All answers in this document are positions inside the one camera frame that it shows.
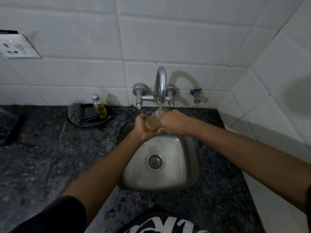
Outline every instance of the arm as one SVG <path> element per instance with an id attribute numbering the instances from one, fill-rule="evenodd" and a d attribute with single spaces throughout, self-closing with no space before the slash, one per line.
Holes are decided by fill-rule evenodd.
<path id="1" fill-rule="evenodd" d="M 73 196 L 85 207 L 88 226 L 115 188 L 127 164 L 141 145 L 156 135 L 146 127 L 147 116 L 140 114 L 135 128 L 104 159 L 80 176 L 62 196 Z"/>
<path id="2" fill-rule="evenodd" d="M 311 165 L 262 142 L 218 128 L 177 110 L 161 117 L 160 131 L 194 137 L 305 212 Z"/>

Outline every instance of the sink drain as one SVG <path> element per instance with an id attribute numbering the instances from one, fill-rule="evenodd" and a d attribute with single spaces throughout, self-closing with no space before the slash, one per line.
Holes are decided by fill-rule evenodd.
<path id="1" fill-rule="evenodd" d="M 153 170 L 158 170 L 163 165 L 163 158 L 159 154 L 152 154 L 148 158 L 148 166 Z"/>

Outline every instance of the chrome faucet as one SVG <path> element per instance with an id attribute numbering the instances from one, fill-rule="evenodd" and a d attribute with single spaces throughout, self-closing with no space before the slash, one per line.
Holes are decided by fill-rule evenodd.
<path id="1" fill-rule="evenodd" d="M 156 73 L 155 88 L 152 95 L 146 95 L 148 87 L 143 83 L 136 83 L 133 86 L 133 94 L 136 96 L 136 105 L 139 109 L 142 108 L 143 101 L 158 101 L 164 104 L 168 101 L 170 107 L 174 106 L 173 96 L 177 92 L 177 88 L 172 84 L 166 85 L 166 71 L 163 66 L 160 66 Z"/>

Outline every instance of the transparent cup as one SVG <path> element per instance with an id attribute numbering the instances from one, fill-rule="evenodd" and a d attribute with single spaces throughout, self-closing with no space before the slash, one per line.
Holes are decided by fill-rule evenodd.
<path id="1" fill-rule="evenodd" d="M 155 132 L 157 131 L 159 126 L 160 117 L 162 114 L 168 112 L 169 110 L 166 108 L 159 108 L 156 111 L 154 111 L 147 119 L 146 119 L 146 126 L 151 131 Z"/>

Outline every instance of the sink basin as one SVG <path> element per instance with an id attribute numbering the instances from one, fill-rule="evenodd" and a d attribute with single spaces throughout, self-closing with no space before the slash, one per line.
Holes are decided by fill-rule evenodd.
<path id="1" fill-rule="evenodd" d="M 122 128 L 118 143 L 133 130 Z M 127 165 L 118 186 L 140 191 L 173 191 L 188 188 L 199 179 L 199 165 L 192 137 L 160 134 L 145 142 Z"/>

